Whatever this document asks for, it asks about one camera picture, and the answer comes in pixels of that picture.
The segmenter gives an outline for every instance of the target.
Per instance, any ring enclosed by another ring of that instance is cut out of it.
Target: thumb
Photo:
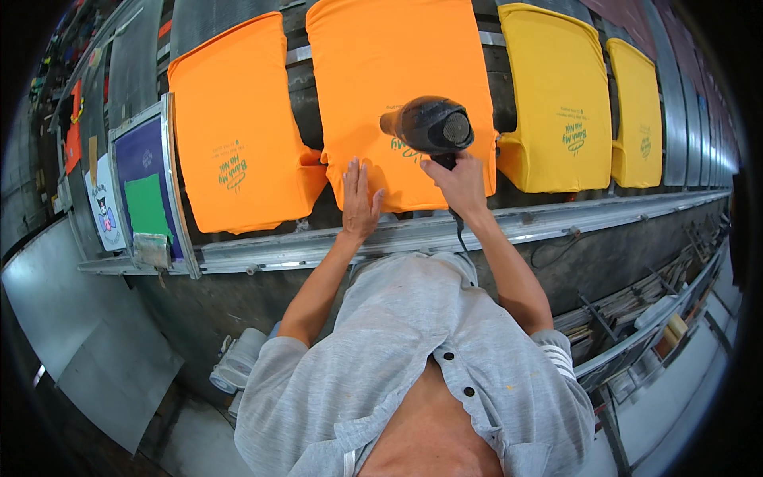
[[[440,164],[433,160],[423,160],[420,163],[421,169],[432,179],[434,179],[435,185],[441,187],[443,183],[448,181],[451,172],[442,167]]]
[[[382,202],[384,201],[384,189],[379,189],[371,199],[371,217],[378,220],[382,212]]]

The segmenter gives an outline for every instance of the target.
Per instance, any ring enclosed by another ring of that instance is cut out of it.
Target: hair dryer handle
[[[442,167],[448,169],[449,171],[452,171],[453,168],[456,167],[455,153],[433,154],[430,157],[434,162],[440,164]]]

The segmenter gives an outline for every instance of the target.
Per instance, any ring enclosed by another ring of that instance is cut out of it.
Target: person's right hand
[[[456,153],[456,167],[452,171],[432,160],[420,162],[421,169],[434,179],[434,185],[443,191],[445,200],[456,214],[472,226],[472,223],[488,211],[485,183],[482,179],[482,161],[467,153]]]

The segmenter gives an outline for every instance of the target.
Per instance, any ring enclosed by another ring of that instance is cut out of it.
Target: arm
[[[308,347],[318,338],[349,261],[373,233],[379,219],[384,189],[376,191],[369,204],[368,182],[365,164],[359,167],[356,157],[349,163],[344,176],[342,231],[337,234],[326,258],[313,270],[286,308],[278,336],[296,338]]]
[[[533,271],[507,240],[488,210],[482,161],[462,151],[449,171],[433,161],[421,168],[435,180],[448,201],[482,244],[498,289],[498,304],[505,308],[528,335],[553,329],[549,300]]]

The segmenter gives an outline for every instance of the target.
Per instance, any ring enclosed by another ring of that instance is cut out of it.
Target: gray shirt
[[[353,279],[327,338],[262,346],[235,433],[255,475],[355,475],[430,354],[505,475],[577,474],[594,412],[563,334],[528,337],[452,253],[390,256]]]

